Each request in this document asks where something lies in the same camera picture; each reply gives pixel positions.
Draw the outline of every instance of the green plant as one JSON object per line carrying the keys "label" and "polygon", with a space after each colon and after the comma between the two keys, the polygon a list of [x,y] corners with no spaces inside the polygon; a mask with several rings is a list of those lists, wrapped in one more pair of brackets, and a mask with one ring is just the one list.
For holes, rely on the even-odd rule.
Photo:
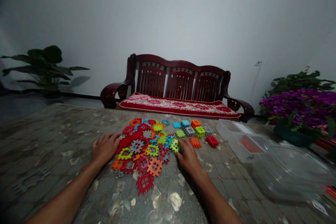
{"label": "green plant", "polygon": [[265,98],[269,98],[272,95],[279,95],[282,92],[298,91],[300,89],[316,89],[318,91],[330,91],[333,90],[333,84],[335,81],[318,79],[320,76],[319,71],[315,71],[311,74],[307,72],[300,72],[297,74],[287,75],[287,77],[276,78],[274,88],[265,93]]}
{"label": "green plant", "polygon": [[11,58],[13,60],[28,63],[26,66],[6,68],[2,70],[3,75],[8,75],[11,71],[18,71],[30,74],[35,80],[18,80],[17,82],[33,83],[38,86],[43,93],[59,92],[59,84],[69,85],[71,80],[68,76],[73,76],[72,71],[89,70],[89,68],[73,66],[65,68],[57,66],[63,61],[62,51],[56,45],[40,49],[31,49],[27,55],[15,55],[11,57],[2,56],[1,58]]}

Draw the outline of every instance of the red cushion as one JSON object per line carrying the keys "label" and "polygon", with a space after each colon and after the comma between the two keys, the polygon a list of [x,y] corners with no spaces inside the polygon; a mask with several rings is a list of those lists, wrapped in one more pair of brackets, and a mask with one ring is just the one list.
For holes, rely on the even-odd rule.
{"label": "red cushion", "polygon": [[204,102],[168,99],[149,96],[136,100],[123,100],[119,106],[124,109],[144,110],[167,114],[185,116],[211,117],[211,118],[239,118],[241,115],[223,104],[222,101]]}

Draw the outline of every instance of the hand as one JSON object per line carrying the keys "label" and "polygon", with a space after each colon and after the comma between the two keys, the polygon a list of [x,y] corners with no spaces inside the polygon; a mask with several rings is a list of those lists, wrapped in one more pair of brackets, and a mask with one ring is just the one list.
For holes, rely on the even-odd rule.
{"label": "hand", "polygon": [[106,134],[93,142],[91,146],[91,159],[82,170],[85,170],[89,165],[94,165],[102,168],[114,156],[117,147],[120,143],[120,134]]}
{"label": "hand", "polygon": [[204,173],[204,168],[201,166],[198,160],[196,151],[191,145],[190,141],[186,139],[178,140],[182,147],[182,154],[176,152],[175,155],[178,158],[183,169],[194,179],[201,173]]}

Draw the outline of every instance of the wooden bench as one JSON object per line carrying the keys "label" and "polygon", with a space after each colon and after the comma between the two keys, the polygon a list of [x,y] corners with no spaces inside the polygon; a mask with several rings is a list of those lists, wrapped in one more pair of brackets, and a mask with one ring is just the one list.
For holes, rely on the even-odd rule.
{"label": "wooden bench", "polygon": [[230,78],[230,71],[216,66],[197,66],[183,60],[168,61],[156,55],[132,54],[127,59],[126,79],[106,86],[100,97],[104,107],[109,109],[117,107],[117,92],[120,100],[126,99],[129,86],[131,94],[139,92],[155,97],[200,102],[222,101],[225,98],[227,106],[232,110],[237,111],[240,107],[244,109],[240,120],[247,122],[254,115],[254,109],[247,102],[228,95]]}

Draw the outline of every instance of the forearm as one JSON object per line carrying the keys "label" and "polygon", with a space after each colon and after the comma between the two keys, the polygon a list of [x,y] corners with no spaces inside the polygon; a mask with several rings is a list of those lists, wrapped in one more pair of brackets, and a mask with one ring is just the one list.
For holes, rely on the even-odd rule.
{"label": "forearm", "polygon": [[217,190],[204,168],[195,173],[192,177],[198,189],[200,190],[202,198],[209,211],[211,222],[213,224],[241,224],[241,221],[238,218],[236,212]]}
{"label": "forearm", "polygon": [[27,224],[35,223],[71,223],[86,191],[93,182],[101,167],[95,164],[82,169],[78,176],[68,184],[49,203],[41,208]]}

